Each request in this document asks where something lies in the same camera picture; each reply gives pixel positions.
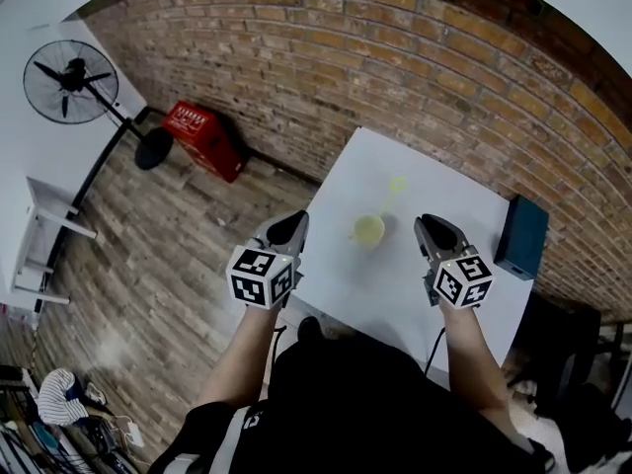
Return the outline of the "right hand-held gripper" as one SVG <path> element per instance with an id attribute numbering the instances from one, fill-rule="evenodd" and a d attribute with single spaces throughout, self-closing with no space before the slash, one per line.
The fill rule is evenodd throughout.
<path id="1" fill-rule="evenodd" d="M 431 307 L 442 300 L 454 309 L 479 307 L 494 275 L 464 233 L 444 218 L 427 213 L 415 219 L 414 233 L 430 264 L 424 284 Z"/>

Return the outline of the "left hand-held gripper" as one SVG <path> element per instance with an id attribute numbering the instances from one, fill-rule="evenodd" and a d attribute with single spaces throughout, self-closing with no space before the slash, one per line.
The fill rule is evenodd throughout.
<path id="1" fill-rule="evenodd" d="M 267 310 L 283 304 L 302 278 L 298 268 L 308 228 L 309 214 L 297 210 L 269 219 L 237 245 L 226 268 L 231 298 Z"/>

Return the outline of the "yellow-green spoon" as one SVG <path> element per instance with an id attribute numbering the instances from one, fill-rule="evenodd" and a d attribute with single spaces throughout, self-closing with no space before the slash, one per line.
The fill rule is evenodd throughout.
<path id="1" fill-rule="evenodd" d="M 390 211 L 393 203 L 396 201 L 398 195 L 402 194 L 408 189 L 408 182 L 404 177 L 394 178 L 388 187 L 389 194 L 380 207 L 379 215 L 383 216 Z"/>

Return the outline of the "white cup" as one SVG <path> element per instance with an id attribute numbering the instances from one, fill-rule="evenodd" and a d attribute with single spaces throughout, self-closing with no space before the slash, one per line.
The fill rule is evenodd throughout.
<path id="1" fill-rule="evenodd" d="M 378 214 L 363 214 L 356 218 L 350 239 L 364 248 L 376 248 L 386 228 L 383 218 Z"/>

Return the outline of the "person's left forearm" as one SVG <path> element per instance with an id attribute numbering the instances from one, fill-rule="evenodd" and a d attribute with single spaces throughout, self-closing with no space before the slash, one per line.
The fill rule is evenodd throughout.
<path id="1" fill-rule="evenodd" d="M 279 307 L 248 306 L 224 353 L 202 387 L 197 403 L 240 409 L 257 402 L 264 381 Z"/>

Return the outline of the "person's right forearm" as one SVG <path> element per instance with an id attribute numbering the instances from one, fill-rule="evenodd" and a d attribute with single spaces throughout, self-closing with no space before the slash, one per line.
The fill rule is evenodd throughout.
<path id="1" fill-rule="evenodd" d="M 472 308 L 455 309 L 441 299 L 450 391 L 512 441 L 519 439 L 510 416 L 503 373 L 493 357 Z"/>

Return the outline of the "large white table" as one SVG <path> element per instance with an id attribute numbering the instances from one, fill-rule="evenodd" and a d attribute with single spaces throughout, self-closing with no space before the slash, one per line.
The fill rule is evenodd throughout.
<path id="1" fill-rule="evenodd" d="M 350 237 L 356 218 L 378 214 L 394 178 L 408 189 L 381 216 L 385 234 L 374 249 Z M 358 128 L 308 205 L 310 217 L 295 297 L 419 362 L 447 369 L 440 310 L 431 307 L 414 221 L 438 215 L 460 228 L 487 265 L 509 203 L 436 160 L 367 128 Z"/>

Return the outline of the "dark blue box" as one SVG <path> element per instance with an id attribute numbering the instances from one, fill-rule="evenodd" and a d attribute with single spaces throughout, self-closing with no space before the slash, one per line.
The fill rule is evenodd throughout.
<path id="1" fill-rule="evenodd" d="M 549 214 L 527 197 L 510 200 L 494 264 L 521 280 L 537 278 Z"/>

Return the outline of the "person's black shoe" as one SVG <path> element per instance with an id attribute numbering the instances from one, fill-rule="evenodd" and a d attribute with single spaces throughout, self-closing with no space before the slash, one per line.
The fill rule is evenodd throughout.
<path id="1" fill-rule="evenodd" d="M 314 316 L 303 318 L 297 329 L 297 342 L 313 344 L 325 339 L 319 320 Z"/>

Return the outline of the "red box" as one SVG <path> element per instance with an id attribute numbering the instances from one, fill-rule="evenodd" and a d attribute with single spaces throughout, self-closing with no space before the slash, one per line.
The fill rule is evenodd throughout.
<path id="1" fill-rule="evenodd" d="M 195 163 L 226 183 L 233 183 L 245 168 L 248 149 L 227 118 L 179 101 L 161 122 Z"/>

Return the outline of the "black chair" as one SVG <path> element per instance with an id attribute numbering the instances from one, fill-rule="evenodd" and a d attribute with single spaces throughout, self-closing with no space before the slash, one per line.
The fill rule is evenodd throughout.
<path id="1" fill-rule="evenodd" d="M 591 381 L 605 352 L 600 327 L 598 310 L 563 309 L 532 292 L 514 339 L 523 365 L 508 387 L 554 428 L 569 474 L 632 474 L 632 416 L 618 415 L 612 394 Z"/>

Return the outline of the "person's black shirt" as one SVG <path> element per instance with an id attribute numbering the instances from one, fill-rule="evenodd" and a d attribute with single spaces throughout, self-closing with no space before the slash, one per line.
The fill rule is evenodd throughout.
<path id="1" fill-rule="evenodd" d="M 247 413 L 229 474 L 545 474 L 403 352 L 300 341 Z"/>

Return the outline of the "small white table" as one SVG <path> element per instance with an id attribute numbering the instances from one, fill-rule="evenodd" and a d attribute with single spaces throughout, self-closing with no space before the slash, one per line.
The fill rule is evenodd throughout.
<path id="1" fill-rule="evenodd" d="M 52 187 L 26 176 L 0 192 L 0 275 L 11 297 L 19 302 L 70 302 L 46 291 L 43 282 L 53 274 L 48 260 L 61 229 L 97 238 L 96 231 L 67 217 L 78 213 Z"/>

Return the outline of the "black pedestal fan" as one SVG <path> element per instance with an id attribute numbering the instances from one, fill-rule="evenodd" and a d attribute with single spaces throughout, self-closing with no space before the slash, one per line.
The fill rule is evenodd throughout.
<path id="1" fill-rule="evenodd" d="M 138 139 L 135 165 L 148 171 L 168 157 L 174 137 L 164 128 L 142 133 L 117 108 L 119 77 L 94 46 L 75 39 L 49 42 L 29 58 L 23 89 L 32 109 L 52 122 L 78 125 L 103 115 L 114 117 Z"/>

